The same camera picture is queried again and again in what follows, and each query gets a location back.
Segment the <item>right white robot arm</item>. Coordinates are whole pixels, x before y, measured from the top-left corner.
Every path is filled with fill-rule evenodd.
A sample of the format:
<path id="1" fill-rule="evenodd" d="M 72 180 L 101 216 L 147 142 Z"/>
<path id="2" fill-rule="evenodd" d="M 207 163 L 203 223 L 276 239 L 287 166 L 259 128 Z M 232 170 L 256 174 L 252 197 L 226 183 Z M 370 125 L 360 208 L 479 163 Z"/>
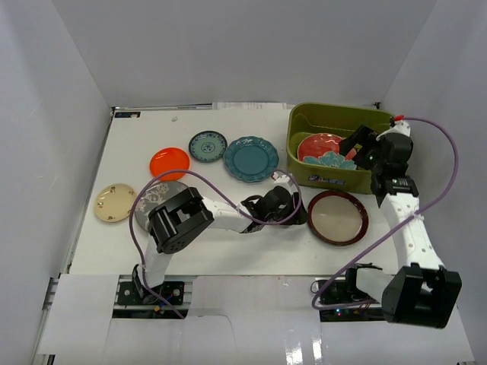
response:
<path id="1" fill-rule="evenodd" d="M 353 303 L 377 301 L 387 322 L 444 328 L 460 294 L 462 281 L 433 249 L 422 215 L 419 191 L 407 174 L 413 142 L 409 125 L 379 133 L 361 125 L 339 144 L 342 155 L 359 146 L 353 161 L 371 171 L 371 191 L 393 234 L 399 271 L 384 273 L 373 264 L 347 269 L 343 292 Z"/>

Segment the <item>grey deer plate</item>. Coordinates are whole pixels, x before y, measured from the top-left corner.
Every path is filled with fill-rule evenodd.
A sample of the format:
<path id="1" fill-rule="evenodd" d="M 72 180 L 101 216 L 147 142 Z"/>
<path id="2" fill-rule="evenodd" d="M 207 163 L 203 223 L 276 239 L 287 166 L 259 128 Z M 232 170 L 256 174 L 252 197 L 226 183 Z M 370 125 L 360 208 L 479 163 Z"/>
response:
<path id="1" fill-rule="evenodd" d="M 144 231 L 148 231 L 149 213 L 169 198 L 187 188 L 187 185 L 178 181 L 159 182 L 145 191 L 135 208 L 135 219 Z"/>

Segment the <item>red teal wave plate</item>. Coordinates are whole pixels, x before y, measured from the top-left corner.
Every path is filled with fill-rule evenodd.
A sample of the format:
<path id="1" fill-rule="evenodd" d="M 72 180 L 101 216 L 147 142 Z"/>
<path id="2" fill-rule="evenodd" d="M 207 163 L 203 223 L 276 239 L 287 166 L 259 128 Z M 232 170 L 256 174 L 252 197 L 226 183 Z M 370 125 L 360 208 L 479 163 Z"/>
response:
<path id="1" fill-rule="evenodd" d="M 353 148 L 347 155 L 339 153 L 342 137 L 330 133 L 318 133 L 307 136 L 299 145 L 297 156 L 300 162 L 323 167 L 334 167 L 343 170 L 356 170 L 353 161 L 356 150 Z"/>

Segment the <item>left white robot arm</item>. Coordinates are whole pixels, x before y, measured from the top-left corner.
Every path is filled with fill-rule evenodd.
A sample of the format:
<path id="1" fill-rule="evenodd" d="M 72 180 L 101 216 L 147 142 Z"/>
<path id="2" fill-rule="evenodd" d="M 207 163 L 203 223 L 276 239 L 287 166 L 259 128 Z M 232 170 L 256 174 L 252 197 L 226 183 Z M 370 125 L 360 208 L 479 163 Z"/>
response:
<path id="1" fill-rule="evenodd" d="M 132 271 L 135 295 L 143 304 L 167 301 L 181 304 L 164 283 L 172 256 L 185 249 L 207 229 L 239 234 L 256 233 L 266 225 L 300 226 L 307 212 L 298 192 L 282 186 L 264 196 L 252 195 L 239 205 L 217 202 L 189 187 L 148 214 L 148 244 L 141 263 Z"/>

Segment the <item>dark red rimmed plate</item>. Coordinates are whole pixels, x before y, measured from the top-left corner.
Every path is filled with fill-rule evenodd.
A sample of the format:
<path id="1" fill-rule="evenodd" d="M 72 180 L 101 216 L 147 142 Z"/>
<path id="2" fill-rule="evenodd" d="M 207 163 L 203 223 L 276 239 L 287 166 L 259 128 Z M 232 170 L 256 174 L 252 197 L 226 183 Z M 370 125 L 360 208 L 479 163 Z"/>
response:
<path id="1" fill-rule="evenodd" d="M 364 238 L 368 212 L 353 195 L 329 190 L 315 195 L 307 207 L 307 224 L 320 240 L 333 246 L 350 246 Z"/>

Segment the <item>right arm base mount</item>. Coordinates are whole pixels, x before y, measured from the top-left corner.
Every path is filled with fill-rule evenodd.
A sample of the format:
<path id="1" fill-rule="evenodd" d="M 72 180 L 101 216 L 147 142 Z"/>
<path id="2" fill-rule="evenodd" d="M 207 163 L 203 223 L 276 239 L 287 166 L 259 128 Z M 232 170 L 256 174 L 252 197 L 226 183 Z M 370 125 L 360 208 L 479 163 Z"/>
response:
<path id="1" fill-rule="evenodd" d="M 372 288 L 374 295 L 371 297 L 367 292 L 360 291 L 356 286 L 357 273 L 359 271 L 378 271 L 373 274 L 372 279 L 378 278 L 379 283 L 365 283 L 364 288 Z M 360 279 L 370 279 L 369 276 L 359 275 Z M 387 274 L 382 268 L 371 263 L 353 264 L 345 271 L 344 277 L 337 278 L 333 283 L 319 295 L 318 306 L 331 306 L 331 309 L 320 309 L 319 316 L 321 323 L 332 322 L 383 322 L 384 313 L 381 300 L 385 287 L 391 282 L 393 275 Z"/>

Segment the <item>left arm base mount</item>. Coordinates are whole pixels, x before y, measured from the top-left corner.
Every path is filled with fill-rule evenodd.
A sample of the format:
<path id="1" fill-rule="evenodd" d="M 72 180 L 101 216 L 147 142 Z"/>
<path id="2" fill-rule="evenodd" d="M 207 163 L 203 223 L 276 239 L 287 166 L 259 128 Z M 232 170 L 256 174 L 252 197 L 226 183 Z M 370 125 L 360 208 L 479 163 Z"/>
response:
<path id="1" fill-rule="evenodd" d="M 185 318 L 188 309 L 183 309 L 185 283 L 183 281 L 164 282 L 154 291 L 168 303 L 175 306 Z M 140 296 L 131 281 L 121 281 L 117 288 L 113 306 L 114 319 L 182 319 L 163 301 L 144 290 Z"/>

